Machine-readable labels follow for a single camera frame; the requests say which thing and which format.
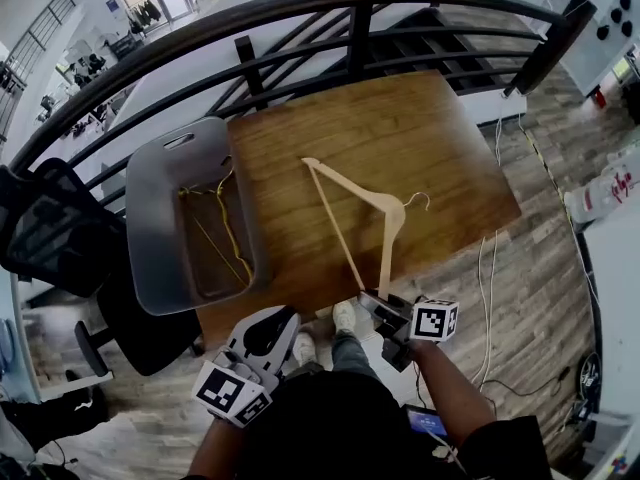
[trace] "jeans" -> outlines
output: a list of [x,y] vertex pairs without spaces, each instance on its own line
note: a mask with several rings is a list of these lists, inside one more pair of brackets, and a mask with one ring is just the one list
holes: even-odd
[[[349,331],[338,331],[331,346],[331,357],[333,359],[334,372],[360,373],[380,381],[376,372],[369,366],[369,360],[362,349],[360,341]],[[287,376],[287,380],[305,373],[318,373],[321,371],[324,371],[324,368],[320,364],[310,362],[293,371]]]

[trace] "hanging clothes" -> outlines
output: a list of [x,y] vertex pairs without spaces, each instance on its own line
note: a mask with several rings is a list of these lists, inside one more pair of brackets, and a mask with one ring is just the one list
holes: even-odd
[[138,23],[141,27],[144,27],[144,21],[142,21],[142,16],[140,15],[140,11],[138,11],[137,7],[131,8],[131,14],[133,15],[133,21]]
[[136,12],[140,15],[140,23],[142,23],[143,26],[148,27],[151,24],[151,18],[145,10],[144,4],[139,5]]
[[151,0],[147,0],[144,3],[144,6],[152,20],[160,21],[162,19],[162,14],[158,10],[158,8],[153,5],[153,2]]

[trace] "person's arm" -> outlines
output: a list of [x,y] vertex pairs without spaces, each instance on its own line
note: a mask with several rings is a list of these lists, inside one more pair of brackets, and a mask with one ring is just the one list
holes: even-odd
[[487,400],[435,343],[414,341],[412,347],[438,416],[458,448],[475,430],[496,421]]
[[217,419],[213,422],[189,468],[189,476],[232,480],[242,450],[243,430]]

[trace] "white sneaker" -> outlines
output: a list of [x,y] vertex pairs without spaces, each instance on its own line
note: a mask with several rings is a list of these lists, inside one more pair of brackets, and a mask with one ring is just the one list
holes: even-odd
[[316,355],[316,343],[309,333],[299,332],[296,341],[293,343],[293,357],[296,358],[300,366],[307,363],[318,362]]
[[336,324],[336,332],[348,331],[353,334],[356,328],[356,312],[351,302],[345,300],[333,306],[333,322]]

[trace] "black shirt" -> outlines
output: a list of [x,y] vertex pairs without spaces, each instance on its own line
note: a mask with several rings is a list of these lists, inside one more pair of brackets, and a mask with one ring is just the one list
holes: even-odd
[[348,372],[285,382],[246,429],[238,478],[551,479],[535,417],[496,422],[472,434],[455,463],[413,433],[404,409],[371,377]]

